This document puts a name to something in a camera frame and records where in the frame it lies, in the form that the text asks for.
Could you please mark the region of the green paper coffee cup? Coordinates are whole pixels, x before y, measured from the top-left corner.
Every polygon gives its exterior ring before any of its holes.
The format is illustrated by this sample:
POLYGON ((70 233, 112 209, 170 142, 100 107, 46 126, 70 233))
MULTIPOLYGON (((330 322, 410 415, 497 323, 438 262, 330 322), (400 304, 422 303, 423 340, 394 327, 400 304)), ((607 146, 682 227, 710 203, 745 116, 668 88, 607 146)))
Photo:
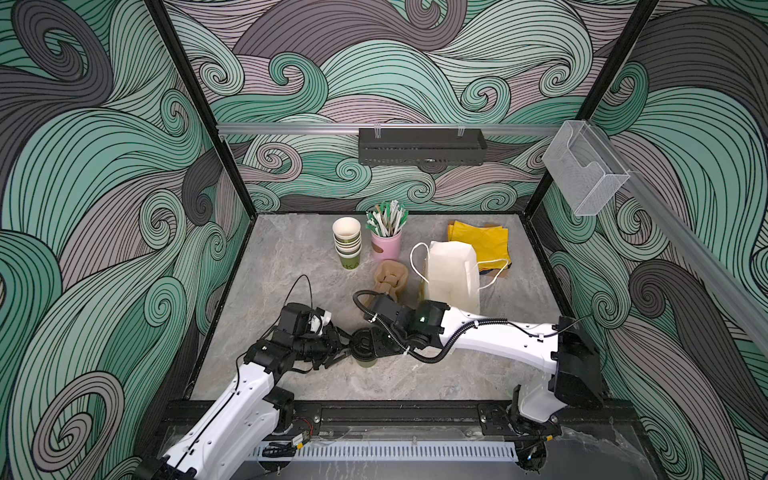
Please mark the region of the green paper coffee cup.
POLYGON ((355 362, 359 366, 361 366, 363 368, 371 368, 371 367, 373 367, 378 362, 378 360, 376 358, 374 358, 374 359, 363 359, 363 360, 356 359, 355 362))

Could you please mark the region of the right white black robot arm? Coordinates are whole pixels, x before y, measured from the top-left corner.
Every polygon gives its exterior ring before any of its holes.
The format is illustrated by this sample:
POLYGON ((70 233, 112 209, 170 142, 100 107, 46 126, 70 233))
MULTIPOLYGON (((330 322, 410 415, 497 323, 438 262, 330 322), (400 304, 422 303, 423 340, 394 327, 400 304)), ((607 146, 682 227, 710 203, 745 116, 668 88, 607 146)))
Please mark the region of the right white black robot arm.
POLYGON ((363 361, 404 355, 437 364, 455 349, 478 351, 539 371, 513 396, 517 414, 529 422, 545 424, 566 407, 604 406, 599 348, 578 319, 519 323, 434 300, 410 308, 373 290, 355 292, 353 302, 370 323, 366 339, 354 342, 368 350, 363 361))

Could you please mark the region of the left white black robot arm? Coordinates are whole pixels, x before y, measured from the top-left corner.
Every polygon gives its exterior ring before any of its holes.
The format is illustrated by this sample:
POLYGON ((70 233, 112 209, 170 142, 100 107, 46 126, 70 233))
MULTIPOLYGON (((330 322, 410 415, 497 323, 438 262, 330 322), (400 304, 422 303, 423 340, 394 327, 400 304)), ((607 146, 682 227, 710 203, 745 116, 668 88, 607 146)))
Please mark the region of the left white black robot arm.
POLYGON ((253 448, 290 426, 291 392, 278 386, 299 362, 317 369, 337 361, 342 335, 332 314, 289 302, 276 326, 242 355, 235 377, 200 420, 160 458, 146 458, 135 479, 229 479, 253 448))

